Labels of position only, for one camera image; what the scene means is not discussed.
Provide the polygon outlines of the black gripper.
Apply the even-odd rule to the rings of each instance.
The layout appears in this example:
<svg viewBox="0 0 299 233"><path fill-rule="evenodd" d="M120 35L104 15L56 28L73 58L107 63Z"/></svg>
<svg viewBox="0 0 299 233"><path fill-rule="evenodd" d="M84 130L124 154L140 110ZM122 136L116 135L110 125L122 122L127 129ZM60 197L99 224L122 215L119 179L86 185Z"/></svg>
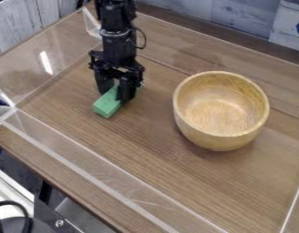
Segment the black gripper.
<svg viewBox="0 0 299 233"><path fill-rule="evenodd" d="M144 66L135 59L120 64L110 62L104 59L103 51L91 50L88 55L88 67L94 70L100 93L104 94L114 87L115 79L119 79L116 99L127 104L135 97L136 87L143 84Z"/></svg>

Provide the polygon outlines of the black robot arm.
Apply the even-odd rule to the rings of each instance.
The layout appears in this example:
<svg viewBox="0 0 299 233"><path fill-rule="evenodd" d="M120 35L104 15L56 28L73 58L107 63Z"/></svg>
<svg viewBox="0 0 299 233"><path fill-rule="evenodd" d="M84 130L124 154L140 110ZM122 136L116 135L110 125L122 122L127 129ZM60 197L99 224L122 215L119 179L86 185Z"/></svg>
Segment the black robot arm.
<svg viewBox="0 0 299 233"><path fill-rule="evenodd" d="M116 100L127 104L142 86L144 66L138 62L138 33L143 30L132 23L136 18L134 0L95 0L98 19L102 23L103 51L88 52L98 88L106 94L119 81Z"/></svg>

